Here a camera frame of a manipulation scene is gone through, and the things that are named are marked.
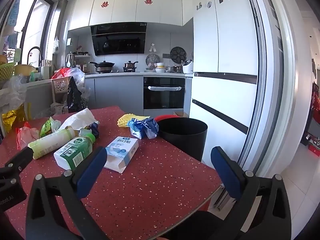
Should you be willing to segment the black kitchen faucet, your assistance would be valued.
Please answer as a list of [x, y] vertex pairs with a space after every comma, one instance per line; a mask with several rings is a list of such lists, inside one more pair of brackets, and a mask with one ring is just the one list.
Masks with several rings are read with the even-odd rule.
[[[33, 51], [37, 50], [38, 54], [33, 55]], [[42, 50], [40, 47], [38, 46], [34, 46], [32, 47], [29, 52], [28, 52], [28, 57], [27, 57], [27, 65], [32, 66], [33, 63], [37, 63], [37, 68], [39, 68], [41, 66], [42, 60], [44, 59], [43, 55], [42, 55]]]

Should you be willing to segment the gold foil bag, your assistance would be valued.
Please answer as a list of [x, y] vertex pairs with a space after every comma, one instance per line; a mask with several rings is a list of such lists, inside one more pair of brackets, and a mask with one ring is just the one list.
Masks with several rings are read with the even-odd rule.
[[3, 126], [6, 133], [12, 128], [17, 127], [19, 123], [27, 121], [27, 116], [24, 110], [24, 104], [21, 104], [16, 110], [10, 110], [2, 114]]

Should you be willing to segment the cardboard box on floor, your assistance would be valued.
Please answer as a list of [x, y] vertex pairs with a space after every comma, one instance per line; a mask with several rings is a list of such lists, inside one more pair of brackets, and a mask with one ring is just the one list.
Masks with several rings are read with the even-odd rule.
[[173, 115], [183, 117], [183, 118], [189, 117], [189, 114], [185, 113], [184, 111], [174, 111]]

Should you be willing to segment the white refrigerator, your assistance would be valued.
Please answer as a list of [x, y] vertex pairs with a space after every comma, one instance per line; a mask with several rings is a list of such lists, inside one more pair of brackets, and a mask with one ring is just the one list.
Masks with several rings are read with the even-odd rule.
[[257, 96], [259, 49], [251, 0], [193, 0], [190, 117], [207, 127], [202, 162], [219, 146], [239, 160]]

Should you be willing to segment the black built-in oven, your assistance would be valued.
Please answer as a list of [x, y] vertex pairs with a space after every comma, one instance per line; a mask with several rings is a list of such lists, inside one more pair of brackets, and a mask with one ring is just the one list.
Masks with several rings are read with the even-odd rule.
[[144, 110], [183, 108], [184, 94], [184, 78], [144, 77], [143, 79]]

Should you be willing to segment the small steel pot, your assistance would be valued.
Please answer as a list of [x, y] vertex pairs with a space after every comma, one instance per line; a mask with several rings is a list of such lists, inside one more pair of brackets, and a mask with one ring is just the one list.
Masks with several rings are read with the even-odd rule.
[[128, 62], [124, 63], [123, 72], [135, 72], [137, 63], [138, 63], [138, 61], [135, 61], [135, 62], [128, 61]]

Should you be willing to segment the black plastic bag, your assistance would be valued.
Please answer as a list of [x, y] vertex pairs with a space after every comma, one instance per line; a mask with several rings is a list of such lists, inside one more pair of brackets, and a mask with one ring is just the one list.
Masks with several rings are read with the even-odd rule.
[[81, 97], [82, 93], [74, 81], [74, 77], [69, 78], [67, 92], [67, 107], [69, 113], [76, 113], [84, 109], [84, 104]]

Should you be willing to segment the blue plastic bag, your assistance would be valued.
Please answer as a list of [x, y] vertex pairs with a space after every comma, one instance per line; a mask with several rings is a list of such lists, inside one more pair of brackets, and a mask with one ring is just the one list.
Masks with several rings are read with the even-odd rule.
[[132, 118], [128, 121], [127, 126], [130, 128], [131, 134], [138, 139], [143, 139], [144, 137], [155, 139], [159, 132], [159, 125], [154, 118], [146, 118], [144, 120]]

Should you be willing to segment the pink red wrapper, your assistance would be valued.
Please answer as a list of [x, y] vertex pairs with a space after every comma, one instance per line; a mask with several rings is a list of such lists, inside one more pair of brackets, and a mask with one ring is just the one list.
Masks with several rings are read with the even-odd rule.
[[30, 142], [33, 142], [40, 138], [39, 130], [32, 128], [29, 122], [25, 122], [21, 128], [16, 128], [16, 144], [17, 149], [22, 150]]

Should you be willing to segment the black wok on stove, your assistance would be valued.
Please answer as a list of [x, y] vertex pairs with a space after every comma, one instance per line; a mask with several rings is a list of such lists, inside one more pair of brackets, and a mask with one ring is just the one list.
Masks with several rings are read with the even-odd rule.
[[93, 64], [95, 66], [95, 71], [100, 74], [111, 73], [114, 67], [114, 63], [107, 62], [107, 61], [103, 61], [100, 63], [96, 63], [96, 62], [89, 62], [89, 63]]

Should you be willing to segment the green snack wrapper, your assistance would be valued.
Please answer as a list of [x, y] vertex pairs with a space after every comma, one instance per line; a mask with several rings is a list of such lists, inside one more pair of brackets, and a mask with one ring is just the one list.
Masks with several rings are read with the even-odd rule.
[[56, 132], [61, 126], [60, 120], [55, 120], [50, 117], [42, 126], [40, 131], [40, 137], [45, 137], [49, 134]]

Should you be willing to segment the black range hood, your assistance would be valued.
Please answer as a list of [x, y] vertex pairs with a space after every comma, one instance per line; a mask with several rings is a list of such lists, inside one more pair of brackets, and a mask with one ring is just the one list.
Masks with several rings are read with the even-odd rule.
[[96, 56], [116, 54], [143, 54], [147, 24], [119, 22], [91, 26]]

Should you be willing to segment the black trash bin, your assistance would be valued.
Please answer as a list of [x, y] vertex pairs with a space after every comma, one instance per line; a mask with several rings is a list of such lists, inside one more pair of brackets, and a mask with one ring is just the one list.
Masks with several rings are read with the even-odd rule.
[[158, 135], [165, 141], [201, 161], [207, 137], [208, 126], [192, 118], [167, 118], [158, 122]]

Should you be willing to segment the white paper towel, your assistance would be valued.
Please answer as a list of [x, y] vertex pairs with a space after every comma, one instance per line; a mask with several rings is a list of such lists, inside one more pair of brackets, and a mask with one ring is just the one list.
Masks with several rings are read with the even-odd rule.
[[58, 131], [65, 129], [66, 127], [71, 127], [73, 130], [79, 131], [94, 122], [97, 122], [97, 119], [94, 117], [93, 113], [86, 108], [68, 117], [62, 123]]

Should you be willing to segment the white rice cooker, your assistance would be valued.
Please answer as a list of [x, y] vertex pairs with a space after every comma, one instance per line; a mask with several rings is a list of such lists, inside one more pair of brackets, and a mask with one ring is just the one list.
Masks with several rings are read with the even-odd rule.
[[193, 61], [187, 60], [183, 64], [182, 71], [184, 74], [193, 74]]

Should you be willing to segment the green Dettol cleaner bottle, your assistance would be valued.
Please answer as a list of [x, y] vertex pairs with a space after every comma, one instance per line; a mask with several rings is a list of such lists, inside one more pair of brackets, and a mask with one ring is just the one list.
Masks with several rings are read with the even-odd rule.
[[92, 153], [94, 143], [92, 133], [75, 137], [54, 153], [54, 159], [59, 167], [74, 171]]

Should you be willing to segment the grey lower cabinets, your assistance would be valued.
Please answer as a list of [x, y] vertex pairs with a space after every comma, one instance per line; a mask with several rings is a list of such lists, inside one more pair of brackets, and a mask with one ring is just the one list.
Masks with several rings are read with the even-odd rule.
[[[182, 79], [184, 81], [181, 108], [144, 107], [144, 80], [146, 78]], [[191, 102], [191, 75], [174, 73], [109, 73], [85, 76], [85, 87], [90, 89], [89, 109], [118, 106], [126, 113], [151, 116], [189, 113]]]

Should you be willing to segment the green plastic basket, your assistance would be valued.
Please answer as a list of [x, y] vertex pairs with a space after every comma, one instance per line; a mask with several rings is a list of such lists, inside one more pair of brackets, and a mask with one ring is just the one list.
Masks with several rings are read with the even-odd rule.
[[1, 63], [0, 64], [0, 81], [9, 80], [14, 73], [15, 63]]

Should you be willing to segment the beige plastic basket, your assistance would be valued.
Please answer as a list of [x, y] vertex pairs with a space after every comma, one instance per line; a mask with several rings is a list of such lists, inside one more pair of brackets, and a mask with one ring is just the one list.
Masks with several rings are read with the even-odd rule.
[[69, 86], [69, 80], [70, 77], [60, 77], [57, 79], [51, 79], [51, 85], [52, 85], [52, 97], [53, 102], [56, 103], [56, 96], [58, 94], [67, 94], [68, 93], [68, 86]]

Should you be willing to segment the red plastic basket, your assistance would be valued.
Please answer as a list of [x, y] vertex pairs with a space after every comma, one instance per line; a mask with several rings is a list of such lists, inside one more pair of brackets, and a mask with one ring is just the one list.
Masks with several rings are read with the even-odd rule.
[[60, 68], [55, 74], [51, 77], [51, 79], [59, 79], [67, 76], [67, 72], [70, 68]]

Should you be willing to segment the white upper cabinets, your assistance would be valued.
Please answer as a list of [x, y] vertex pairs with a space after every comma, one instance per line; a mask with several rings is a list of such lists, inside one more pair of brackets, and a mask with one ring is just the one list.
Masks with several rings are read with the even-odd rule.
[[75, 0], [69, 30], [97, 24], [146, 22], [185, 25], [193, 0]]

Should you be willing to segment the yellow foam fruit net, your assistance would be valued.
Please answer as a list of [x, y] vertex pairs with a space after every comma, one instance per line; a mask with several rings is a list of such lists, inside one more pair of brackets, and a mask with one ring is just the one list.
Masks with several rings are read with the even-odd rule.
[[120, 117], [117, 121], [118, 127], [128, 127], [128, 122], [132, 119], [137, 119], [139, 121], [149, 118], [150, 116], [139, 116], [132, 113], [124, 114], [122, 117]]

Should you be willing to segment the red round stool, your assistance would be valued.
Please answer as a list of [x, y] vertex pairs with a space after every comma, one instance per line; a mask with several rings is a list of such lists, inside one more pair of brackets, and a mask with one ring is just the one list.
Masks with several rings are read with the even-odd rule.
[[170, 118], [179, 118], [179, 116], [173, 115], [173, 114], [159, 115], [159, 116], [155, 117], [154, 120], [156, 122], [159, 122], [161, 120], [170, 119]]

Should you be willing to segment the clear plastic bag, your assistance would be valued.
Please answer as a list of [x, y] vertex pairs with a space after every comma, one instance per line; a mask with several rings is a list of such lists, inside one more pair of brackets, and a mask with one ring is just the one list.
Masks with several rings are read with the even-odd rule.
[[1, 114], [16, 110], [26, 98], [27, 85], [23, 75], [13, 76], [1, 89]]

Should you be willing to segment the pale green drink bottle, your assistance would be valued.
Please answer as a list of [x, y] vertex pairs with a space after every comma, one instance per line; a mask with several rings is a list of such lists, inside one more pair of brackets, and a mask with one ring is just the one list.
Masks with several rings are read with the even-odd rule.
[[28, 147], [33, 150], [33, 159], [39, 159], [50, 152], [58, 150], [75, 137], [76, 132], [74, 129], [62, 129], [30, 142]]

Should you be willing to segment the white blue carton box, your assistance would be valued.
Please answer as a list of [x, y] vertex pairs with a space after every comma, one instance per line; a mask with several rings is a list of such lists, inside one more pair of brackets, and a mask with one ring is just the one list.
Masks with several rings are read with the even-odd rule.
[[122, 174], [139, 148], [138, 139], [116, 137], [107, 147], [107, 161], [104, 168]]

